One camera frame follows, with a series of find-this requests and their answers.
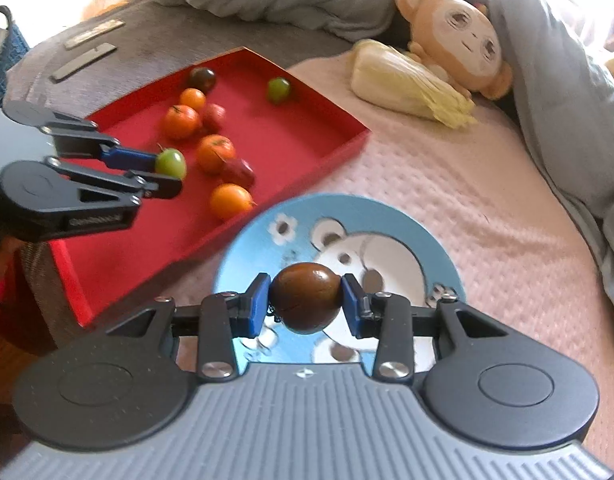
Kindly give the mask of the green tomato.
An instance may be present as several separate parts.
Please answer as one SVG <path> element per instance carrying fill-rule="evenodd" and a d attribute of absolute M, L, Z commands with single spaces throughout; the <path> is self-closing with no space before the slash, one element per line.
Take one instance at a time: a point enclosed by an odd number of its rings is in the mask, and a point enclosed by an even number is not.
<path fill-rule="evenodd" d="M 267 99 L 273 104 L 285 102 L 292 93 L 292 85 L 283 77 L 275 77 L 268 81 Z"/>
<path fill-rule="evenodd" d="M 155 172 L 163 176 L 184 180 L 188 173 L 184 155 L 175 148 L 165 148 L 156 156 Z"/>

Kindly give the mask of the orange tangerine with stem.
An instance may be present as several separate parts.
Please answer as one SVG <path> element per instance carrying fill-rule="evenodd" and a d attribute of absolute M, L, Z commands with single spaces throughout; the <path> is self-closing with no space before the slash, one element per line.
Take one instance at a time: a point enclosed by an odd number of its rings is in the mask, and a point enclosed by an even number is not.
<path fill-rule="evenodd" d="M 187 105 L 170 106 L 162 118 L 162 134 L 169 139 L 183 140 L 200 128 L 200 114 Z"/>

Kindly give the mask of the red apple with stem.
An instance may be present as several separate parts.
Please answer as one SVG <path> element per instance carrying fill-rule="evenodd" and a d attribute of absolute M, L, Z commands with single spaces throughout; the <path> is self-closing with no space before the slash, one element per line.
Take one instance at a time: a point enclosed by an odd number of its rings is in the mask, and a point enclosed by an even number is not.
<path fill-rule="evenodd" d="M 256 183 L 256 174 L 246 160 L 228 159 L 221 170 L 220 178 L 224 183 L 235 184 L 250 190 Z"/>

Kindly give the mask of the large orange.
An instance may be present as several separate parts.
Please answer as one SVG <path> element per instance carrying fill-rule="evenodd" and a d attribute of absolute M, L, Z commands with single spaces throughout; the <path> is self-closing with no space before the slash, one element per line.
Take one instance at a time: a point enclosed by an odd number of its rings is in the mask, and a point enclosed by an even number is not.
<path fill-rule="evenodd" d="M 228 221 L 252 210 L 256 203 L 246 188 L 237 184 L 218 185 L 210 194 L 210 211 L 220 220 Z"/>

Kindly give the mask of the dark brown tomato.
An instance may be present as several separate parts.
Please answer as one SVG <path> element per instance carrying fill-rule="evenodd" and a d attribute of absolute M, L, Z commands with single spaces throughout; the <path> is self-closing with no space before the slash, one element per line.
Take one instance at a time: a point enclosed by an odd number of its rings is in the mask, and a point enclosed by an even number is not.
<path fill-rule="evenodd" d="M 270 285 L 269 301 L 274 314 L 294 333 L 323 330 L 336 318 L 342 305 L 341 280 L 320 263 L 288 266 Z"/>

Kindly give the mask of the grey sofa cover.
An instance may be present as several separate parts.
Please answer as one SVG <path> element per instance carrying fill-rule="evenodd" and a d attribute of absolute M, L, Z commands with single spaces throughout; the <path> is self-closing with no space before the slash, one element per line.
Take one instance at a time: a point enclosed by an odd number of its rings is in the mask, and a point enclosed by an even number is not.
<path fill-rule="evenodd" d="M 119 18 L 124 27 L 110 32 L 106 40 L 118 50 L 60 84 L 49 76 L 68 61 L 64 41 L 94 25 Z M 148 82 L 200 62 L 204 58 L 238 47 L 248 47 L 283 68 L 309 58 L 329 58 L 350 49 L 349 41 L 323 30 L 292 25 L 243 22 L 238 18 L 217 18 L 188 6 L 160 6 L 152 0 L 136 0 L 99 18 L 83 22 L 38 44 L 8 71 L 5 102 L 24 100 L 46 105 L 68 114 L 86 116 Z M 173 287 L 180 302 L 183 290 L 178 281 L 191 274 L 209 278 L 216 271 L 215 254 L 222 252 L 235 234 L 211 243 L 208 248 L 175 262 L 153 275 L 129 295 L 121 297 L 102 321 L 121 308 L 140 302 Z M 22 251 L 22 268 L 39 312 L 54 344 L 64 346 L 84 334 L 70 312 L 62 281 L 47 244 L 27 246 Z"/>

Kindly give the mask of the black phone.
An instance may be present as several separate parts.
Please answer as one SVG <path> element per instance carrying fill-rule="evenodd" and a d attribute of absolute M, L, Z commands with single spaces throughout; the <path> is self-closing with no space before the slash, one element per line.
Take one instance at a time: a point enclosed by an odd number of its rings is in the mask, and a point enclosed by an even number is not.
<path fill-rule="evenodd" d="M 107 55 L 114 53 L 116 50 L 117 47 L 114 44 L 109 44 L 108 42 L 99 44 L 83 54 L 78 55 L 76 58 L 73 58 L 63 66 L 60 66 L 57 70 L 54 70 L 50 79 L 53 82 L 61 82 L 75 75 L 75 73 L 80 72 L 80 70 L 98 62 L 102 58 L 106 58 Z"/>

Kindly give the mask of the blue plastic crate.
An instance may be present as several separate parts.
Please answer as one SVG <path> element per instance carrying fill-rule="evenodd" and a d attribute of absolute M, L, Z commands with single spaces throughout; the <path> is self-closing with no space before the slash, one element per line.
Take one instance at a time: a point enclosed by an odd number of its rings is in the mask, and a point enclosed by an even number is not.
<path fill-rule="evenodd" d="M 0 107 L 6 93 L 6 73 L 15 66 L 30 50 L 13 20 L 11 10 L 0 6 Z"/>

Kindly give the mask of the light-coloured phone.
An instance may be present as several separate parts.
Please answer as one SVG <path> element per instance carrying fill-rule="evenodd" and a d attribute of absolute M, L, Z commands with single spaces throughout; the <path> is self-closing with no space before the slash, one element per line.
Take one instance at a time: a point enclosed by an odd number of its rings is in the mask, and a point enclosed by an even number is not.
<path fill-rule="evenodd" d="M 76 47 L 79 47 L 80 44 L 85 44 L 92 39 L 108 34 L 109 32 L 121 28 L 122 26 L 124 26 L 124 21 L 112 18 L 111 20 L 97 24 L 84 32 L 80 32 L 79 34 L 70 37 L 64 42 L 64 48 L 66 50 L 75 49 Z"/>

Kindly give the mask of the small orange tomato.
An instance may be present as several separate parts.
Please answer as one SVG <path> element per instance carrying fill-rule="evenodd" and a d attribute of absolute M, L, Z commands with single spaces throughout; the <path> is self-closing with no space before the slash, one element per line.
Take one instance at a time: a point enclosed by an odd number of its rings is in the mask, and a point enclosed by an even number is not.
<path fill-rule="evenodd" d="M 180 94 L 179 103 L 191 107 L 192 110 L 200 114 L 206 105 L 206 96 L 200 89 L 186 88 Z"/>

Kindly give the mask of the pink quilted mat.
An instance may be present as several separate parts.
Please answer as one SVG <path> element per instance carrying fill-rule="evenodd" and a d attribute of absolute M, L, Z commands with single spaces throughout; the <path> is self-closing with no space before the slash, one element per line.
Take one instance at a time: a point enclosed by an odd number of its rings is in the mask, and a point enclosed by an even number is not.
<path fill-rule="evenodd" d="M 397 207 L 441 242 L 468 303 L 577 360 L 600 407 L 584 443 L 614 468 L 614 308 L 591 252 L 526 152 L 520 130 L 482 103 L 451 130 L 359 100 L 347 55 L 293 74 L 370 129 L 361 154 L 316 184 Z"/>

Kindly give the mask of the dark purple tomato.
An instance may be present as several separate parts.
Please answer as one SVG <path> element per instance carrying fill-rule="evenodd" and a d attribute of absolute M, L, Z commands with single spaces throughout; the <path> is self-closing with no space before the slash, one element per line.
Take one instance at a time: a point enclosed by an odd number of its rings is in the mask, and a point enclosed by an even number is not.
<path fill-rule="evenodd" d="M 208 67 L 197 66 L 188 73 L 188 86 L 204 92 L 211 92 L 217 83 L 216 73 Z"/>

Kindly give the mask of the red cardboard tray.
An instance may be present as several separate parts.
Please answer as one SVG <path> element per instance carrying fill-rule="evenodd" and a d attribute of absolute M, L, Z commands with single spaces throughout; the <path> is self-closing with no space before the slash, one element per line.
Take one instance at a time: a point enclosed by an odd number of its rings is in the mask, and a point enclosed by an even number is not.
<path fill-rule="evenodd" d="M 217 84 L 208 100 L 226 109 L 220 130 L 238 157 L 256 174 L 252 197 L 258 210 L 287 200 L 326 177 L 359 154 L 369 129 L 308 84 L 245 48 L 208 58 Z M 179 101 L 188 67 L 134 90 L 92 113 L 101 132 L 122 145 L 153 151 L 170 146 L 162 134 L 162 118 Z M 273 104 L 268 81 L 286 78 L 290 97 Z M 174 146 L 188 162 L 188 175 L 173 200 L 147 200 L 131 229 L 54 240 L 50 248 L 72 314 L 90 325 L 121 297 L 192 252 L 236 234 L 252 218 L 241 214 L 222 222 L 208 207 L 217 179 L 195 161 L 198 136 Z"/>

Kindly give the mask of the napa cabbage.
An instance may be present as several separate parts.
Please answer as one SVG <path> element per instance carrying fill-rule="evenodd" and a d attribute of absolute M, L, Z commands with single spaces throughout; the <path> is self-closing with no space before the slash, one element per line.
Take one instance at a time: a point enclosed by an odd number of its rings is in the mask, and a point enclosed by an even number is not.
<path fill-rule="evenodd" d="M 476 122 L 475 103 L 462 96 L 424 65 L 375 40 L 351 49 L 350 89 L 385 110 L 440 122 L 451 129 Z"/>

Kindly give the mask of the grey-blue blanket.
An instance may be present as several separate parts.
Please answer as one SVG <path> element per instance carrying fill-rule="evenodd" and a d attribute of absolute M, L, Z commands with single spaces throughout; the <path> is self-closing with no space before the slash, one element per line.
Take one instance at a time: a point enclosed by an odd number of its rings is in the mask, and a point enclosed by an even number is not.
<path fill-rule="evenodd" d="M 224 18 L 379 35 L 394 0 L 154 0 Z M 520 128 L 542 176 L 578 226 L 614 306 L 614 80 L 543 0 L 486 0 L 513 71 Z"/>

